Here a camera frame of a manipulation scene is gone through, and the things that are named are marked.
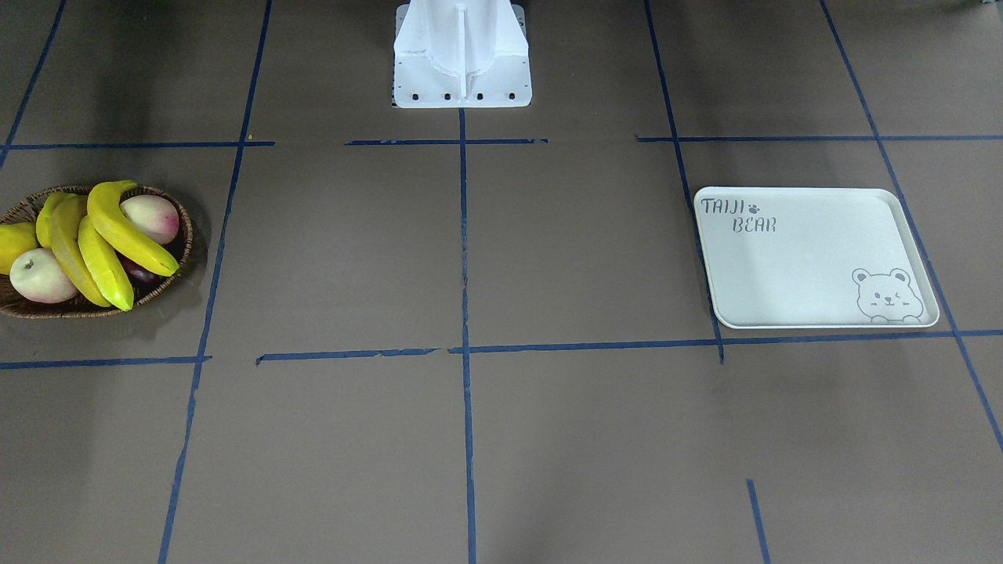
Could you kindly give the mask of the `yellow banana top long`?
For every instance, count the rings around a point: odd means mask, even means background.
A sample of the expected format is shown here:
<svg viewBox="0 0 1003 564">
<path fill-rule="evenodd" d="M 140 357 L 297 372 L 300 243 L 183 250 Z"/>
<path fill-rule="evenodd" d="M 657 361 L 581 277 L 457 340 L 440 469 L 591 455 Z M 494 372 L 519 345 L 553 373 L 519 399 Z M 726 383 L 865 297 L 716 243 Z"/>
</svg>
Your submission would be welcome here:
<svg viewBox="0 0 1003 564">
<path fill-rule="evenodd" d="M 171 277 L 179 270 L 178 260 L 136 228 L 121 210 L 123 193 L 138 185 L 135 181 L 97 183 L 87 197 L 87 215 L 98 234 L 118 253 L 147 271 Z"/>
</svg>

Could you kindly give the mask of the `white bear print tray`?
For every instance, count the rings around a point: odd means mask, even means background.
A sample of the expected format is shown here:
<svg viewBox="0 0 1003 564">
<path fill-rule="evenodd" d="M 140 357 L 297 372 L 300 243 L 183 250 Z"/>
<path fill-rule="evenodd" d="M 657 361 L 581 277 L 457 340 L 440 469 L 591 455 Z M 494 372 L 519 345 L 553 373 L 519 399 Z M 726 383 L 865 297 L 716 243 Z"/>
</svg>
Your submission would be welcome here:
<svg viewBox="0 0 1003 564">
<path fill-rule="evenodd" d="M 941 316 L 888 190 L 706 186 L 693 207 L 714 314 L 727 327 L 925 328 Z"/>
</svg>

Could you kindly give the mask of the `pink peach rear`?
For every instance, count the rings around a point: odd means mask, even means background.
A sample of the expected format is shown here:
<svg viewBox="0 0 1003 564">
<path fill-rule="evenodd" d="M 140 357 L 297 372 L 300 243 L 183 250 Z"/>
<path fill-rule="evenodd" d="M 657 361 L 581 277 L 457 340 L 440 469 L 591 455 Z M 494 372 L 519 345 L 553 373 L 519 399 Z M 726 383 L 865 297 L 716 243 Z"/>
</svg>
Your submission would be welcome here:
<svg viewBox="0 0 1003 564">
<path fill-rule="evenodd" d="M 178 208 L 164 197 L 137 195 L 121 202 L 121 211 L 137 229 L 158 245 L 166 246 L 179 234 Z"/>
</svg>

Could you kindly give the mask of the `pink peach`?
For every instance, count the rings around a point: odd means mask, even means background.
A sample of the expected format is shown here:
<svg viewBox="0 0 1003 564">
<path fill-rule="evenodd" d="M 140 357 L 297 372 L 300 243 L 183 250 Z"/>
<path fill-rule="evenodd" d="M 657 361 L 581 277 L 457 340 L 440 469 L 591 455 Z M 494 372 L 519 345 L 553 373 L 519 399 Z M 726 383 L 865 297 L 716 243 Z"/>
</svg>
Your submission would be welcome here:
<svg viewBox="0 0 1003 564">
<path fill-rule="evenodd" d="M 137 229 L 158 245 L 166 246 L 179 234 L 178 208 L 164 197 L 137 195 L 121 202 L 121 211 Z"/>
<path fill-rule="evenodd" d="M 53 251 L 46 248 L 32 249 L 15 259 L 9 278 L 15 292 L 31 302 L 58 304 L 79 293 Z"/>
</svg>

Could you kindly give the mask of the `yellow banana front short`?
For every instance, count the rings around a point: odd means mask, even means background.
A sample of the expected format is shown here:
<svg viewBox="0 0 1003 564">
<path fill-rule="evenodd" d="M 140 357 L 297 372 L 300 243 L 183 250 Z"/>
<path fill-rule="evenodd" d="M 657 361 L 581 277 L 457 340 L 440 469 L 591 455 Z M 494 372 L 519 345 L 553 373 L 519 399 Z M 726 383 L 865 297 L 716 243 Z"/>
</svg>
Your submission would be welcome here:
<svg viewBox="0 0 1003 564">
<path fill-rule="evenodd" d="M 87 271 L 104 300 L 121 311 L 135 307 L 135 289 L 114 248 L 96 231 L 89 215 L 78 227 L 78 246 Z"/>
</svg>

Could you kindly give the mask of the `yellow banana middle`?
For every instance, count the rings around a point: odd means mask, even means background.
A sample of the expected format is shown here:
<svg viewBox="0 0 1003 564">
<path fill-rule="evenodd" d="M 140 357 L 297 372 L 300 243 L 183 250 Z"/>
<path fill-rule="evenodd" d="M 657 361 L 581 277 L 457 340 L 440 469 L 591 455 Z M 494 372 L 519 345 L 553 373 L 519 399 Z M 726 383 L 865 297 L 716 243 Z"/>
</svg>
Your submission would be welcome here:
<svg viewBox="0 0 1003 564">
<path fill-rule="evenodd" d="M 51 211 L 49 226 L 50 249 L 58 264 L 79 293 L 90 303 L 103 308 L 111 303 L 104 298 L 86 267 L 78 245 L 80 222 L 86 215 L 86 202 L 82 195 L 65 195 Z"/>
</svg>

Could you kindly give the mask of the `greenish yellow banana back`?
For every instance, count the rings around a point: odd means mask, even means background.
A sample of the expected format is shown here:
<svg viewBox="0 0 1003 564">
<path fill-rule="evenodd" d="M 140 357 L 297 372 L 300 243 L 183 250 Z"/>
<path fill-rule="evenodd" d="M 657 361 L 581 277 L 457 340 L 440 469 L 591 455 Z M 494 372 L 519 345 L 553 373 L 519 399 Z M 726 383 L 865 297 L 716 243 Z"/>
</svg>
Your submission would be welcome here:
<svg viewBox="0 0 1003 564">
<path fill-rule="evenodd" d="M 35 220 L 35 236 L 41 247 L 50 249 L 53 245 L 51 244 L 51 226 L 53 225 L 54 211 L 60 204 L 71 201 L 77 196 L 75 193 L 64 192 L 50 193 L 47 196 Z"/>
</svg>

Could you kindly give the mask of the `pink peach front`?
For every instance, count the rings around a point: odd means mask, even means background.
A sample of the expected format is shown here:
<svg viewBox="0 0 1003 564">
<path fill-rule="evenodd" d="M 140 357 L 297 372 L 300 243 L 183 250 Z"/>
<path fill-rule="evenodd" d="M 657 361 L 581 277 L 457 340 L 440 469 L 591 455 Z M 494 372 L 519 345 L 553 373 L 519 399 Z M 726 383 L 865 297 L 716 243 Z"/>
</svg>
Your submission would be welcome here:
<svg viewBox="0 0 1003 564">
<path fill-rule="evenodd" d="M 15 259 L 9 278 L 15 292 L 31 302 L 58 304 L 79 293 L 53 251 L 46 248 L 32 249 Z"/>
</svg>

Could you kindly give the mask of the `yellow pear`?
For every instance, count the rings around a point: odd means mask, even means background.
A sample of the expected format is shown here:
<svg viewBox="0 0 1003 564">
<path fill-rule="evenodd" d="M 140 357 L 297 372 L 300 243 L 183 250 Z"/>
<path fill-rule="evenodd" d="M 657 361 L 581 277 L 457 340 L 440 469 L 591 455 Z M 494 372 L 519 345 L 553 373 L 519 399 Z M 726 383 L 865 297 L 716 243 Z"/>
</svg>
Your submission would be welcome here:
<svg viewBox="0 0 1003 564">
<path fill-rule="evenodd" d="M 24 253 L 39 248 L 35 222 L 12 222 L 0 225 L 1 275 L 8 276 L 13 263 Z"/>
</svg>

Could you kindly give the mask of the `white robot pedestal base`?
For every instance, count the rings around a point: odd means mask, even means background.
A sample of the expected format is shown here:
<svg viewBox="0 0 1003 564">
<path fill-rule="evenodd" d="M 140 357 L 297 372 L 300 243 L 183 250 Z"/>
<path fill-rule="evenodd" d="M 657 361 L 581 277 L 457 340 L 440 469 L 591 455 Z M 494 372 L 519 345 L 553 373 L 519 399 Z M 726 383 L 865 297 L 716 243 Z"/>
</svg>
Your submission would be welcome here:
<svg viewBox="0 0 1003 564">
<path fill-rule="evenodd" d="M 526 16 L 511 1 L 399 5 L 393 52 L 397 107 L 527 107 L 533 99 Z"/>
</svg>

